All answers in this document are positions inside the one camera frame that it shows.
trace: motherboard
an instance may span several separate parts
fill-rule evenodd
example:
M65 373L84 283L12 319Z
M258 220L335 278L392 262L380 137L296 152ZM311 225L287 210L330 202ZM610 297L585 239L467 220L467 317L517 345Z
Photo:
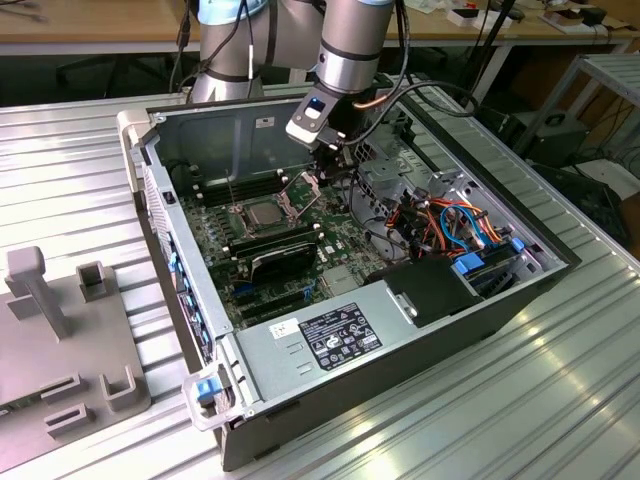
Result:
M237 328L355 290L387 266L349 213L348 182L279 171L199 190L182 207Z

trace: warning label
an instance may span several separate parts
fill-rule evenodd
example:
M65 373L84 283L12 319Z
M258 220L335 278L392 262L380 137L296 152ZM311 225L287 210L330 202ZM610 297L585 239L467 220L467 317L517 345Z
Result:
M382 346L355 303L298 326L323 370L333 370Z

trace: white cable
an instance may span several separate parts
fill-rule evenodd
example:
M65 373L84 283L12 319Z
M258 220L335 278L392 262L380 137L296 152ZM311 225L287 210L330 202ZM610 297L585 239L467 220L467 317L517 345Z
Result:
M249 45L249 80L253 79L253 45Z

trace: open computer chassis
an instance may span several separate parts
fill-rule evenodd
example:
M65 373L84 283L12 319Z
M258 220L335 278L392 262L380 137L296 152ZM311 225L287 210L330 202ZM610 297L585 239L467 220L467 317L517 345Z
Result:
M323 186L284 131L301 98L148 110L151 128L130 150L144 160L139 217L192 373L183 391L194 425L214 431L226 471L489 337L579 263L410 98L380 127L391 137L343 159L361 162L357 181ZM457 167L439 172L411 124ZM463 262L459 250L438 255L434 239L398 261L397 247L371 235L404 241L416 218L405 214L436 194L479 207L476 221L488 214L501 243L482 237L488 245ZM404 230L391 231L402 202ZM358 226L350 209L360 224L374 221ZM462 235L477 243L482 232L463 216ZM264 238L282 248L265 249ZM332 325L362 329L353 351Z

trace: table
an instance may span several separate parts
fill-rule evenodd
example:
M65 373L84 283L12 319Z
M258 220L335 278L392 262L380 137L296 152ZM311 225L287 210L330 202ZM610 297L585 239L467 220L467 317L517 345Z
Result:
M439 90L425 94L454 105ZM28 231L48 257L49 278L89 260L113 266L154 399L148 411L6 479L637 478L640 263L479 122L424 104L582 264L491 338L260 461L221 472L213 435L191 426L180 395L184 359L116 133L120 110L181 102L163 95L0 110L0 250ZM452 166L436 139L414 129L439 167Z
M640 108L640 56L638 55L580 55L574 59L556 87L547 97L544 105L538 110L533 121L522 134L514 151L522 153L531 142L542 123L547 119L551 110L571 86L578 73L584 72L591 77L591 84L603 85L618 96L624 98ZM587 88L580 94L569 108L569 113L577 117L589 100L595 88ZM620 153L640 135L640 125L637 125L613 152Z
M178 25L182 17L180 0L39 0L47 24L0 14L0 55L93 55L103 53L175 52ZM638 33L629 30L594 36L567 35L537 18L540 11L523 8L527 17L500 33L498 47L478 82L475 96L482 101L514 46L535 45L615 45L624 52ZM473 46L478 30L458 27L446 19L444 11L425 15L409 9L412 45L415 47ZM385 47L397 46L395 18L387 33ZM200 49L200 29L192 21L191 43L187 51ZM298 83L304 74L294 71Z

